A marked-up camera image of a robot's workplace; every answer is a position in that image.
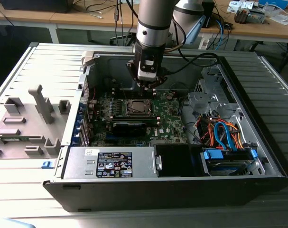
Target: ribbed surface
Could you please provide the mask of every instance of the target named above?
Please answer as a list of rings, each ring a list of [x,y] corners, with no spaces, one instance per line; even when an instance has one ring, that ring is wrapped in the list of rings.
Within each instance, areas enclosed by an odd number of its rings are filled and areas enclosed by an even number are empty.
[[[131,48],[106,47],[131,52]],[[105,50],[85,45],[40,44],[13,83],[27,87],[34,78],[48,86],[50,96],[71,97],[80,75],[83,51]],[[288,159],[288,92],[257,55],[217,52],[225,56],[249,97]],[[260,196],[243,207],[70,214],[41,186],[53,171],[40,168],[42,160],[0,160],[0,216],[18,218],[40,227],[288,227],[288,187]]]

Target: green circuit board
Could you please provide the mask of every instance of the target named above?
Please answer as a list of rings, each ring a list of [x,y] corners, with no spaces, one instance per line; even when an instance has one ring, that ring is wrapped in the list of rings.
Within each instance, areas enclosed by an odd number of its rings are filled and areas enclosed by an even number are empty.
[[[99,118],[93,120],[94,138],[91,146],[153,146],[157,143],[187,143],[186,134],[182,130],[183,123],[178,116],[178,99],[169,92],[161,93],[154,99],[145,100],[151,104],[151,115],[158,117],[158,126],[147,127],[146,135],[142,137],[123,137],[109,140],[112,137],[109,125],[111,121],[111,105],[119,102],[122,106],[120,116],[125,116],[127,100],[115,100],[107,95],[100,97],[98,102]],[[130,120],[130,122],[146,122],[156,120]]]

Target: metal case frame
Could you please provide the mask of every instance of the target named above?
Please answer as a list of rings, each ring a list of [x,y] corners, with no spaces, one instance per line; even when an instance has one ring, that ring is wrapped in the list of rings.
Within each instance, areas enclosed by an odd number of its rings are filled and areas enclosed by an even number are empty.
[[[220,57],[219,68],[242,105],[246,119],[254,125],[282,175],[267,177],[196,177],[162,178],[157,180],[64,180],[69,155],[68,142],[63,140],[56,173],[43,186],[67,211],[128,210],[188,208],[202,206],[243,205],[267,192],[278,191],[288,185],[288,161],[273,139],[252,101],[248,97],[232,68]]]

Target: connector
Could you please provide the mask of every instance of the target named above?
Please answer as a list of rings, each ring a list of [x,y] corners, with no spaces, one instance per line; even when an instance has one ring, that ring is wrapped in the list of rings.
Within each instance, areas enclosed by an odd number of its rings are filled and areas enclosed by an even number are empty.
[[[116,22],[118,22],[118,21],[119,21],[119,18],[120,18],[119,9],[118,9],[118,8],[115,8],[115,10],[114,10],[114,20],[115,20]]]

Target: sticker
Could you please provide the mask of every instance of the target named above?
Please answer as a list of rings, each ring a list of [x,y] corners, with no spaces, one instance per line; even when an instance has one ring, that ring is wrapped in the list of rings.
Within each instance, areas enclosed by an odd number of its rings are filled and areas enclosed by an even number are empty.
[[[99,149],[86,149],[85,156],[97,156],[99,152]]]
[[[98,178],[132,177],[132,173],[131,152],[98,152],[96,172]]]

